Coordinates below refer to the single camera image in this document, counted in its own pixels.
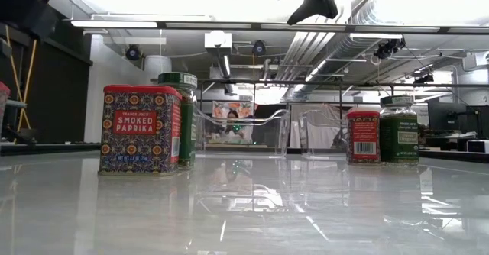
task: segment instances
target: green jar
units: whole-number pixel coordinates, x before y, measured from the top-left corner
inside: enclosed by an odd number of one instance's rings
[[[418,116],[411,109],[413,97],[395,95],[381,99],[381,160],[383,163],[416,165]]]
[[[158,84],[174,87],[182,95],[181,135],[178,164],[181,168],[190,169],[195,160],[196,121],[193,114],[193,99],[197,89],[197,77],[189,73],[169,72],[158,76]]]

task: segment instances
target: clear acrylic bin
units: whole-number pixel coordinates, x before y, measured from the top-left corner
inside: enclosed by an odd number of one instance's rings
[[[345,121],[334,119],[320,110],[308,110],[299,116],[300,148],[309,159],[344,156],[347,144]]]
[[[269,118],[211,118],[196,109],[196,153],[285,157],[290,133],[290,111]]]

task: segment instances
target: green lid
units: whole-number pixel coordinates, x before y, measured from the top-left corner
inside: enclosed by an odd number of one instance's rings
[[[381,106],[387,105],[412,105],[413,97],[411,95],[393,95],[381,98]]]
[[[197,89],[197,77],[189,73],[168,72],[158,76],[158,84],[176,88]]]

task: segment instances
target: red label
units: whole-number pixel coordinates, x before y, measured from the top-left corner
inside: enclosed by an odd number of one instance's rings
[[[114,134],[156,134],[155,111],[115,111]]]
[[[379,143],[377,135],[377,121],[354,121],[352,125],[353,132],[353,158],[356,160],[372,159],[377,160]]]
[[[171,163],[178,163],[179,149],[180,149],[180,124],[182,118],[180,115],[179,105],[173,105],[172,109],[172,128],[171,128]]]

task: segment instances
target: barcode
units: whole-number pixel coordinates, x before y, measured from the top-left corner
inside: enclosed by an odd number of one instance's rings
[[[171,139],[171,156],[172,157],[178,156],[179,150],[180,150],[180,138],[179,137],[172,137],[172,139]]]
[[[355,143],[354,153],[361,155],[375,155],[376,143]]]

